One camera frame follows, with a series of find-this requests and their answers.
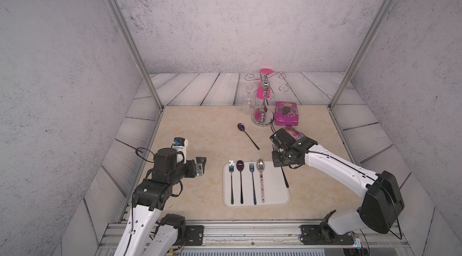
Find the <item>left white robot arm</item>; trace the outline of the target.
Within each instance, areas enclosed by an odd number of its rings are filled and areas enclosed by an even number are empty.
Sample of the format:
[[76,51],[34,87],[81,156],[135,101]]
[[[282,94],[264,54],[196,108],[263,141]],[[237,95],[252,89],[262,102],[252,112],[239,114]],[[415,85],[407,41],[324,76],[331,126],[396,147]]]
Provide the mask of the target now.
[[161,218],[177,184],[183,189],[182,179],[202,176],[206,158],[186,159],[188,140],[175,138],[170,148],[153,154],[143,181],[134,189],[128,223],[115,251],[116,256],[165,256],[174,246],[183,246],[188,237],[185,217],[168,213]]

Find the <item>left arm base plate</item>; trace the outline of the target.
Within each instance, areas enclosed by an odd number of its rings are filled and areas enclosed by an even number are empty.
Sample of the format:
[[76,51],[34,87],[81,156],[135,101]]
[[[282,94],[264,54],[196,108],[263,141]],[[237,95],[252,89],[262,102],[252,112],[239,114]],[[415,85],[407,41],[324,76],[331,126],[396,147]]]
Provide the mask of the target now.
[[185,225],[178,228],[178,238],[174,246],[202,246],[204,235],[203,225]]

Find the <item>pink candy bag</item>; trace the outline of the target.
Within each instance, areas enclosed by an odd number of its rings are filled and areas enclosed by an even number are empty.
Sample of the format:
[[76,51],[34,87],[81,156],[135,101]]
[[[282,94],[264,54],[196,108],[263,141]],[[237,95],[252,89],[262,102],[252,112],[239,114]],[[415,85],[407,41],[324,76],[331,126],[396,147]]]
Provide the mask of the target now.
[[296,141],[299,141],[300,139],[302,139],[303,137],[305,137],[305,134],[304,133],[301,133],[299,131],[297,131],[295,128],[291,127],[291,126],[285,126],[284,127],[284,130],[293,138],[295,139]]

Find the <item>purple spoon dark handle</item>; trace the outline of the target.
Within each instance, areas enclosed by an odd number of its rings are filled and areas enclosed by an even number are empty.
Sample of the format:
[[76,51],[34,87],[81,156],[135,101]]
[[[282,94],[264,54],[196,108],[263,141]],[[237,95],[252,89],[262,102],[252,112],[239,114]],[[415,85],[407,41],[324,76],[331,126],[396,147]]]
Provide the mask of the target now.
[[238,129],[242,132],[244,132],[247,137],[249,138],[249,140],[253,143],[253,145],[258,149],[260,150],[260,147],[254,142],[254,140],[250,137],[250,135],[247,133],[247,131],[245,130],[245,126],[242,124],[242,123],[238,123]]

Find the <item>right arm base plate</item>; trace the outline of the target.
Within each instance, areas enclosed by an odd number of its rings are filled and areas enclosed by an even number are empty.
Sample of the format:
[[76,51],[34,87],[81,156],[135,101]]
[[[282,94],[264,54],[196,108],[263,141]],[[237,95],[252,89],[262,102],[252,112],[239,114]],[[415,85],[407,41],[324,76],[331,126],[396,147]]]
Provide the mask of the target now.
[[300,241],[303,245],[353,245],[351,234],[338,235],[329,226],[301,225]]

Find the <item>green handled fork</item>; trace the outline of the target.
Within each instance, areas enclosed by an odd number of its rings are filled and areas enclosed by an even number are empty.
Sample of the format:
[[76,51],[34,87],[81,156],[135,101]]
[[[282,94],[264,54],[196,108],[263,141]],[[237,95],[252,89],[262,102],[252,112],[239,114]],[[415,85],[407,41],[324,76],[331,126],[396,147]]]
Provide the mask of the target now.
[[230,173],[230,177],[231,177],[231,205],[234,204],[233,172],[234,172],[234,161],[229,161],[229,173]]

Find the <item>white square tray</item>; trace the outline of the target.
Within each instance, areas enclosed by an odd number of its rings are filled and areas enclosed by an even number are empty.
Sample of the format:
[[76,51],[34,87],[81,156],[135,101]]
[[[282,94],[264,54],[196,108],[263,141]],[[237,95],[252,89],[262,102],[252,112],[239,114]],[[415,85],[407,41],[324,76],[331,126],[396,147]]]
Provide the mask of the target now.
[[231,205],[231,177],[229,173],[229,165],[223,166],[223,201],[229,208],[238,207],[262,207],[262,206],[278,206],[288,204],[290,201],[289,190],[285,186],[282,171],[280,168],[273,166],[270,161],[265,162],[265,169],[263,172],[263,182],[265,191],[265,203],[261,201],[261,186],[260,175],[257,169],[254,172],[255,190],[257,204],[253,204],[253,186],[252,177],[249,170],[249,163],[244,163],[243,177],[243,195],[244,204],[240,202],[240,176],[239,171],[234,169],[233,172],[233,193],[234,204]]

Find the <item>pink cup on stand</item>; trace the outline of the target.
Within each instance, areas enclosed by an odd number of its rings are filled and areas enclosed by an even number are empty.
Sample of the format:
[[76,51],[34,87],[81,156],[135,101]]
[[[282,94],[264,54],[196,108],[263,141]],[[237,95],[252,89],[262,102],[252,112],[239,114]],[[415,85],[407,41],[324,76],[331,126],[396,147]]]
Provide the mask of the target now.
[[265,88],[266,88],[267,84],[265,84],[264,78],[266,76],[269,78],[273,73],[274,73],[274,71],[271,70],[271,69],[268,69],[268,68],[264,68],[264,69],[260,70],[260,74],[261,74],[261,77],[262,77],[262,82],[261,82],[261,85],[259,86],[259,88],[257,89],[256,97],[258,99],[264,100],[264,99],[269,99],[270,98],[269,96],[265,95]]

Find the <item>blue fork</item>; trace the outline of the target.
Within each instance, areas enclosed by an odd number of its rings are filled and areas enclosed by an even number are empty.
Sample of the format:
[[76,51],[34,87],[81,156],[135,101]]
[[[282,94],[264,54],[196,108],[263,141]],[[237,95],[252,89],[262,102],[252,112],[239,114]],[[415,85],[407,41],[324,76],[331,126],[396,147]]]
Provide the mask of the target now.
[[254,178],[254,172],[255,172],[255,163],[253,161],[249,162],[249,170],[251,172],[251,177],[252,177],[252,186],[253,186],[253,204],[257,204],[257,199],[256,199],[256,190],[255,190],[255,178]]

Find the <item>purple snack bag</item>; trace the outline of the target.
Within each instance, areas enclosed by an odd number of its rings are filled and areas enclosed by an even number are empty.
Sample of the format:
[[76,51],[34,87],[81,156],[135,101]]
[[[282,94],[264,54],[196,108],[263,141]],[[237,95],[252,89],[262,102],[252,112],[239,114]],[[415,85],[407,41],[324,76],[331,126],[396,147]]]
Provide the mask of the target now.
[[298,107],[295,102],[276,102],[275,121],[278,126],[297,126]]

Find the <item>silver spoon pink handle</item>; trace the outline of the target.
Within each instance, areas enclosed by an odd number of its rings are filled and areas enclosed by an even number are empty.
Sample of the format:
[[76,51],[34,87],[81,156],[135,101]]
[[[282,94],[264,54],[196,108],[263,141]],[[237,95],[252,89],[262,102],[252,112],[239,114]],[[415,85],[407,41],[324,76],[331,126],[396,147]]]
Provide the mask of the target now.
[[260,175],[260,186],[261,186],[261,201],[265,203],[265,191],[264,191],[264,182],[263,182],[263,172],[265,169],[265,162],[262,159],[257,161],[257,170]]

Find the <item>purple fork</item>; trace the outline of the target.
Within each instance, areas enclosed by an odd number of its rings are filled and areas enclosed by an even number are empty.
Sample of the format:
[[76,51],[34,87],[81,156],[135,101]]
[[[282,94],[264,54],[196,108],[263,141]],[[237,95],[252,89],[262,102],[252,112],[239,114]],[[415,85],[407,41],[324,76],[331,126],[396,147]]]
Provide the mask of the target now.
[[[275,144],[273,144],[273,151],[274,151],[274,152],[278,152],[278,148],[276,147]],[[281,171],[282,171],[283,179],[284,179],[284,181],[285,181],[285,186],[286,186],[287,189],[289,189],[289,183],[288,183],[288,180],[287,180],[287,178],[286,178],[284,169],[283,169],[283,167],[280,167],[280,169],[281,169]]]

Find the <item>clear glass cup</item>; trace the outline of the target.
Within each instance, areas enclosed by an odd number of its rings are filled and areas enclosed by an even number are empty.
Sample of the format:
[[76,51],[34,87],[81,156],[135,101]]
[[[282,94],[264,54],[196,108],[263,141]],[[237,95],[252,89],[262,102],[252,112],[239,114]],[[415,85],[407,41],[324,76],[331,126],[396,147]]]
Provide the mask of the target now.
[[255,108],[255,92],[257,88],[253,84],[249,84],[246,86],[246,98],[245,98],[245,109],[249,111],[249,113],[252,113],[252,111]]

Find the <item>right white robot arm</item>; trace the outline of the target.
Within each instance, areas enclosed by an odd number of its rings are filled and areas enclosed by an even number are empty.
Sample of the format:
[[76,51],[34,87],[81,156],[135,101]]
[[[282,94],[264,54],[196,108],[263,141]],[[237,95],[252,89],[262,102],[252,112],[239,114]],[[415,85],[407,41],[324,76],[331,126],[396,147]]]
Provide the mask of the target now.
[[275,167],[316,168],[352,190],[362,205],[343,213],[333,210],[320,223],[321,239],[332,243],[337,236],[370,228],[377,233],[391,232],[405,208],[396,177],[362,168],[325,149],[317,141],[292,127],[281,128],[270,136]]

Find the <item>silver cup holder stand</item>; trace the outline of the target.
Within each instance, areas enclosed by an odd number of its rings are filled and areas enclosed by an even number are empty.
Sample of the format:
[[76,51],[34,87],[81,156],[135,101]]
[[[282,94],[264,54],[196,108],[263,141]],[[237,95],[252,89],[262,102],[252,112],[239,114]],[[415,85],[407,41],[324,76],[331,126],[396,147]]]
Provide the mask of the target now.
[[[267,84],[265,88],[265,95],[268,96],[268,93],[271,91],[271,82],[279,84],[279,90],[282,93],[285,93],[289,90],[287,84],[282,82],[282,79],[285,79],[286,75],[282,72],[276,72],[272,74],[269,78],[266,76],[264,78],[265,84]],[[261,105],[258,108],[254,109],[253,114],[251,115],[252,122],[259,127],[268,127],[274,121],[274,113],[268,109],[267,107],[268,99],[262,100]]]

